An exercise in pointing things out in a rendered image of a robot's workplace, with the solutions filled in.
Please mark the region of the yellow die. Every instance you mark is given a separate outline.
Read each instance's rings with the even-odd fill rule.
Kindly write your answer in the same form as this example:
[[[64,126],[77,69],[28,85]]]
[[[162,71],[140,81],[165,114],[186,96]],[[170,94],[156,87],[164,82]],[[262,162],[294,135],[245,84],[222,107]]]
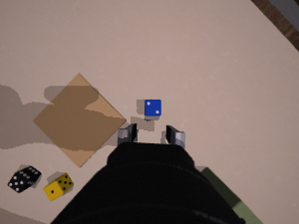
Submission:
[[[73,182],[67,173],[53,180],[51,183],[46,185],[43,190],[48,196],[50,201],[63,195],[67,190],[73,186]]]

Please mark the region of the tan square mat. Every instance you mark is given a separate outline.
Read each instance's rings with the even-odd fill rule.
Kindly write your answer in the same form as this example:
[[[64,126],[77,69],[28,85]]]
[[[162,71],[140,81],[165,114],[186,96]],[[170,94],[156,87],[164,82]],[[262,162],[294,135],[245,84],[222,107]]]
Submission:
[[[77,74],[33,122],[80,168],[126,120]]]

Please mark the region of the blue die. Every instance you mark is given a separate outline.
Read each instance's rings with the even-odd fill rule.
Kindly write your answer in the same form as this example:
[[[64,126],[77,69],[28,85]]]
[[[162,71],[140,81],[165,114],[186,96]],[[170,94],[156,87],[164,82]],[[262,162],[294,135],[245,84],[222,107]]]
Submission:
[[[145,116],[161,115],[161,100],[145,100]]]

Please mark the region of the black die with white pips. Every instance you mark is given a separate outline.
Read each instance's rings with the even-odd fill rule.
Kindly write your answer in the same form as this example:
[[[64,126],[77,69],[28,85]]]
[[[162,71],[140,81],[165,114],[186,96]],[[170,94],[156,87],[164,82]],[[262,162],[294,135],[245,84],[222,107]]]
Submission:
[[[15,172],[7,185],[14,189],[16,192],[21,193],[30,186],[34,185],[40,175],[41,172],[39,172],[32,166],[28,166],[22,170]]]

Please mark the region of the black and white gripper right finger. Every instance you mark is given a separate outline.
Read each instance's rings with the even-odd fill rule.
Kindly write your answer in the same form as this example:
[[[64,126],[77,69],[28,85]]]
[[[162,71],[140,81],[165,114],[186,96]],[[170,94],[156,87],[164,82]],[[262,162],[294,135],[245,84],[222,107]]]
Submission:
[[[178,131],[171,125],[166,126],[165,138],[169,144],[177,144],[185,148],[185,132]]]

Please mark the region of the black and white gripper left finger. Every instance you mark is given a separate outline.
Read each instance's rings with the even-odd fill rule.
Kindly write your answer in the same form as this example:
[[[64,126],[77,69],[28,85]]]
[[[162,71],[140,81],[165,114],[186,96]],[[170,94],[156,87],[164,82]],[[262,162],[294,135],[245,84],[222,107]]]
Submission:
[[[132,123],[125,128],[118,129],[118,145],[122,142],[133,142],[137,136],[137,124]]]

